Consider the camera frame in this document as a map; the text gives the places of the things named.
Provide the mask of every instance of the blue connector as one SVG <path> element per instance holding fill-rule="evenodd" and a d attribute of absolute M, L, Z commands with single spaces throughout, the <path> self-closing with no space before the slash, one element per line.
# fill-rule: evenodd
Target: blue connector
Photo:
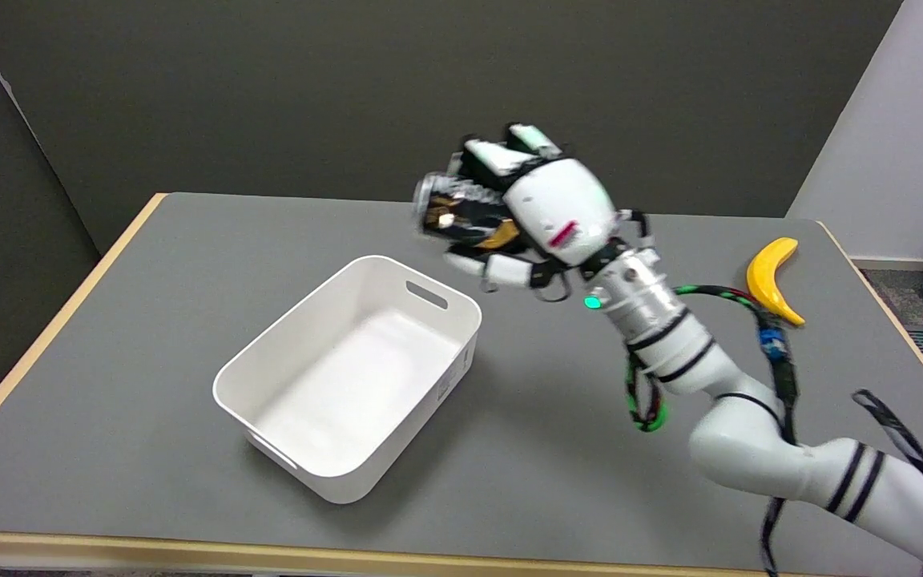
<path fill-rule="evenodd" d="M 769 361 L 784 361 L 788 358 L 785 333 L 781 329 L 761 329 L 757 337 L 761 342 L 761 350 Z"/>

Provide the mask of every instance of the black stripe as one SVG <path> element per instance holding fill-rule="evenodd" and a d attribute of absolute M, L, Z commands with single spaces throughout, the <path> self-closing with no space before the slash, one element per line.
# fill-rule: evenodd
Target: black stripe
<path fill-rule="evenodd" d="M 776 420 L 776 424 L 781 425 L 781 420 L 779 419 L 779 414 L 776 413 L 776 410 L 770 408 L 770 406 L 765 405 L 764 401 L 757 397 L 750 397 L 750 395 L 743 392 L 724 392 L 719 394 L 718 397 L 715 397 L 715 401 L 718 401 L 722 398 L 743 398 L 745 401 L 750 401 L 755 403 L 755 405 L 761 406 L 761 409 L 765 409 L 768 412 L 768 415 L 772 415 L 772 419 Z"/>
<path fill-rule="evenodd" d="M 711 337 L 711 340 L 707 341 L 706 345 L 703 345 L 703 349 L 701 349 L 700 352 L 696 354 L 696 357 L 690 358 L 689 361 L 686 361 L 685 365 L 682 365 L 681 368 L 676 370 L 674 373 L 670 373 L 670 375 L 657 375 L 657 380 L 662 383 L 671 383 L 671 381 L 678 379 L 678 377 L 685 375 L 685 373 L 689 373 L 689 370 L 692 369 L 693 366 L 696 366 L 697 362 L 700 362 L 700 359 L 706 357 L 707 352 L 710 351 L 711 347 L 714 346 L 715 338 Z"/>
<path fill-rule="evenodd" d="M 856 444 L 856 449 L 853 450 L 853 457 L 849 460 L 849 467 L 846 467 L 846 472 L 843 474 L 842 481 L 839 481 L 839 486 L 836 488 L 835 494 L 832 494 L 832 500 L 828 501 L 828 506 L 824 508 L 824 510 L 830 512 L 830 514 L 835 514 L 836 509 L 842 504 L 843 497 L 846 496 L 846 490 L 849 490 L 849 485 L 853 482 L 853 475 L 856 474 L 856 468 L 861 464 L 861 458 L 864 457 L 864 452 L 867 449 L 868 446 L 862 442 Z"/>
<path fill-rule="evenodd" d="M 864 481 L 864 488 L 861 489 L 860 495 L 857 495 L 856 501 L 853 501 L 853 507 L 850 507 L 849 513 L 843 519 L 851 523 L 856 521 L 857 516 L 861 514 L 861 509 L 864 509 L 865 502 L 871 496 L 871 489 L 875 488 L 875 482 L 878 481 L 878 474 L 882 472 L 882 465 L 884 464 L 885 453 L 879 450 L 878 455 L 875 456 L 875 464 L 871 466 L 871 472 L 869 472 L 868 478 Z"/>
<path fill-rule="evenodd" d="M 626 345 L 626 348 L 630 351 L 637 351 L 645 349 L 653 344 L 656 344 L 664 337 L 670 335 L 671 331 L 675 331 L 678 325 L 682 324 L 682 321 L 685 321 L 686 317 L 689 317 L 689 307 L 682 307 L 682 312 L 676 315 L 673 321 L 669 322 L 663 329 L 660 329 L 659 332 L 653 333 L 653 336 L 646 337 L 637 343 Z"/>

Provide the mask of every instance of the red marking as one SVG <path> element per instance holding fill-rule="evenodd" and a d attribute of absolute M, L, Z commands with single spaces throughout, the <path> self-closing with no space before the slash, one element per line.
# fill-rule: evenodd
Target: red marking
<path fill-rule="evenodd" d="M 557 248 L 562 244 L 565 244 L 575 234 L 575 228 L 578 227 L 578 223 L 575 220 L 568 220 L 568 224 L 561 227 L 561 230 L 558 231 L 558 234 L 554 234 L 554 238 L 546 242 L 550 248 Z"/>

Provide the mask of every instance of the can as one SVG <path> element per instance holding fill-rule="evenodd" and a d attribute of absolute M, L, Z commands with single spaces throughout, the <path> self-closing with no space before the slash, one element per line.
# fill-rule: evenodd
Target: can
<path fill-rule="evenodd" d="M 430 172 L 415 186 L 413 210 L 421 234 L 451 244 L 506 252 L 522 244 L 502 194 L 472 180 Z"/>

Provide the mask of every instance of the white wall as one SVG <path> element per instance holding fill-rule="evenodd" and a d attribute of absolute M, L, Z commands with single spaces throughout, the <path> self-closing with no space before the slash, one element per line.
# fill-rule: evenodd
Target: white wall
<path fill-rule="evenodd" d="M 923 260 L 923 0 L 905 0 L 788 216 L 856 259 Z"/>

